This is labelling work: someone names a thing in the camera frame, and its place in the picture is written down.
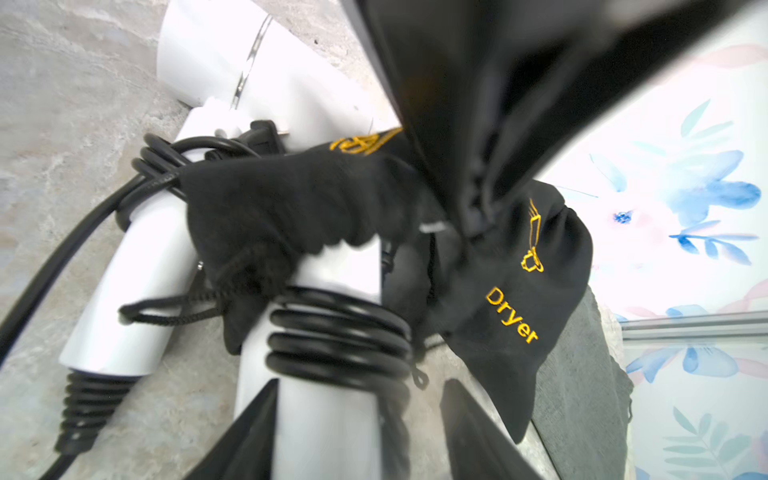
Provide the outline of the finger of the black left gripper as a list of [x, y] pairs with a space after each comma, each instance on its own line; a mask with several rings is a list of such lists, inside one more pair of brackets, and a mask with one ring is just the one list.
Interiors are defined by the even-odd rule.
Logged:
[[346, 1], [455, 226], [490, 230], [576, 134], [742, 1]]

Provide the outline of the aluminium corner post right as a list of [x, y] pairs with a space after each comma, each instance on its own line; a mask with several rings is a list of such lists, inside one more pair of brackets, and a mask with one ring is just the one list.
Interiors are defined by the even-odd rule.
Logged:
[[635, 320], [620, 324], [626, 342], [704, 342], [767, 337], [767, 312]]

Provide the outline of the grey fabric drawstring pouch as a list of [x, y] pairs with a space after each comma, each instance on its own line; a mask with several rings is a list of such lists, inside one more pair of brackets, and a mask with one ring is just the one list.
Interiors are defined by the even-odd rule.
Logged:
[[634, 479], [621, 328], [588, 289], [537, 374], [533, 426], [561, 479]]

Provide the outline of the plain black drawstring pouch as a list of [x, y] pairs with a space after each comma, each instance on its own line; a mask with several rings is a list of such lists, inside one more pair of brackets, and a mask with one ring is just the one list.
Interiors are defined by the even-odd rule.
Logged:
[[490, 397], [512, 440], [532, 418], [536, 376], [587, 288], [588, 229], [559, 191], [535, 180], [486, 233], [430, 236], [422, 343], [438, 334]]

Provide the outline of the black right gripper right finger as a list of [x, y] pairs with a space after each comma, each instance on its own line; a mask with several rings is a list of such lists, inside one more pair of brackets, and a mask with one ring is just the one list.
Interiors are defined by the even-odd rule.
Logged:
[[444, 383], [440, 411], [453, 479], [541, 479], [460, 381]]

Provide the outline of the white hair dryer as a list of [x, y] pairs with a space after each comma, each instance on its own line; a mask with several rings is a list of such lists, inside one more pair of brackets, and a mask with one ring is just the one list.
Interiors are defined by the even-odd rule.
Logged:
[[232, 287], [194, 287], [198, 255], [187, 216], [225, 220], [245, 160], [370, 133], [362, 90], [251, 1], [173, 1], [156, 74], [190, 107], [173, 142], [147, 137], [142, 173], [115, 206], [125, 235], [67, 341], [61, 363], [107, 377], [156, 370], [170, 329]]
[[[308, 287], [381, 303], [381, 242], [377, 236], [362, 246], [344, 242], [300, 260], [289, 285]], [[277, 379], [275, 427], [270, 479], [383, 479], [382, 440], [376, 394], [355, 385], [363, 367], [353, 363], [354, 347], [365, 344], [340, 335], [312, 331], [311, 326], [278, 326], [276, 310], [306, 313], [309, 319], [353, 324], [352, 315], [302, 304], [271, 302], [258, 317], [241, 347], [234, 415], [238, 417], [262, 388]], [[277, 334], [274, 368], [269, 339]]]

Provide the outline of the black pouch with gold logo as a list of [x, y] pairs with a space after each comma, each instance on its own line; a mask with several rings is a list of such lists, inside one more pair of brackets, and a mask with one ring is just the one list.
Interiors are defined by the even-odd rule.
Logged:
[[198, 316], [170, 317], [167, 310], [200, 305], [202, 318], [222, 318], [225, 347], [238, 354], [304, 257], [341, 242], [359, 247], [374, 236], [401, 245], [422, 225], [445, 219], [417, 161], [408, 142], [390, 133], [368, 154], [320, 145], [185, 166], [178, 185], [187, 229], [210, 288], [127, 304], [121, 316], [182, 325]]

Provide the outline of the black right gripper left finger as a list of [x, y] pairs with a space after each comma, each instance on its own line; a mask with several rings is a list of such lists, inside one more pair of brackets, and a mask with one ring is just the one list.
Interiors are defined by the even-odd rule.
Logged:
[[279, 381], [268, 381], [186, 480], [269, 480]]

